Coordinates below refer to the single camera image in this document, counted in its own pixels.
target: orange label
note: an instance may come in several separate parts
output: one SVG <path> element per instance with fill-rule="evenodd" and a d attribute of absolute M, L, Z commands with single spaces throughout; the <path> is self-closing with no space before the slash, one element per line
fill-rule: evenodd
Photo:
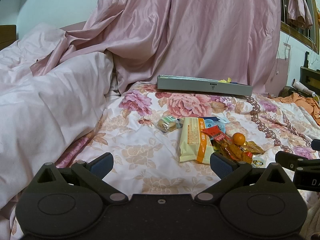
<path fill-rule="evenodd" d="M 197 161 L 202 163 L 205 150 L 207 148 L 207 137 L 204 133 L 202 133 L 202 130 L 205 129 L 204 119 L 198 118 L 198 122 L 199 122 L 199 131 L 200 131 L 200 146 L 198 150 Z"/>

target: white wall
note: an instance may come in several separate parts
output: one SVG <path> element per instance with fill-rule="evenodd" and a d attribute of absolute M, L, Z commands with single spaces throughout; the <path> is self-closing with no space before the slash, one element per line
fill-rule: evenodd
<path fill-rule="evenodd" d="M 21 0 L 1 0 L 0 25 L 17 23 Z"/>
<path fill-rule="evenodd" d="M 317 7 L 320 9 L 320 0 L 316 0 L 316 3 Z M 287 42 L 288 37 L 288 34 L 283 32 L 280 33 L 280 44 L 278 51 L 280 53 L 280 58 L 284 58 L 284 43 L 288 43 L 291 46 L 287 82 L 287 85 L 290 86 L 294 78 L 300 80 L 300 67 L 304 64 L 305 52 L 309 52 L 309 68 L 314 70 L 320 69 L 320 55 L 316 54 L 314 51 L 312 51 L 312 49 L 305 46 L 300 41 L 297 41 L 293 37 L 289 37 L 289 41 Z"/>
<path fill-rule="evenodd" d="M 17 31 L 22 38 L 40 22 L 57 28 L 83 22 L 97 6 L 97 0 L 22 0 Z"/>

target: red snack package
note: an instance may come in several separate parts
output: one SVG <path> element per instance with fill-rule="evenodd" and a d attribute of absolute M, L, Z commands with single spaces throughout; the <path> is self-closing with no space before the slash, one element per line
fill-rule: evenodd
<path fill-rule="evenodd" d="M 245 161 L 249 164 L 252 162 L 252 153 L 243 153 L 242 150 L 233 143 L 233 141 L 224 134 L 219 127 L 213 126 L 202 130 L 203 133 L 212 137 L 219 145 L 222 154 L 234 162 Z"/>

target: biscuit package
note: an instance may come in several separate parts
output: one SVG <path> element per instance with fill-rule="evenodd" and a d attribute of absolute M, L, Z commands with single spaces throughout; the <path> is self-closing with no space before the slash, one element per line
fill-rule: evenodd
<path fill-rule="evenodd" d="M 178 128 L 181 128 L 178 119 L 173 117 L 172 115 L 163 117 L 158 122 L 158 128 L 162 132 L 172 132 Z"/>
<path fill-rule="evenodd" d="M 210 156 L 215 150 L 212 147 L 209 136 L 202 133 L 206 128 L 205 119 L 197 117 L 184 117 L 180 138 L 180 161 L 196 160 L 200 163 L 210 164 Z"/>

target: metal screw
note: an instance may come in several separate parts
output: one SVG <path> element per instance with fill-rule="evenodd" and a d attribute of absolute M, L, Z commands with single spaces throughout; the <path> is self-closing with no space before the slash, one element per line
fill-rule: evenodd
<path fill-rule="evenodd" d="M 164 203 L 166 203 L 166 201 L 165 201 L 165 199 L 158 199 L 158 203 L 159 204 L 164 204 Z"/>
<path fill-rule="evenodd" d="M 209 201 L 209 200 L 213 199 L 213 195 L 210 193 L 206 193 L 206 192 L 198 194 L 197 197 L 198 197 L 198 199 L 203 200 L 203 201 Z"/>
<path fill-rule="evenodd" d="M 113 193 L 109 197 L 113 201 L 123 201 L 125 199 L 125 194 L 123 193 Z"/>

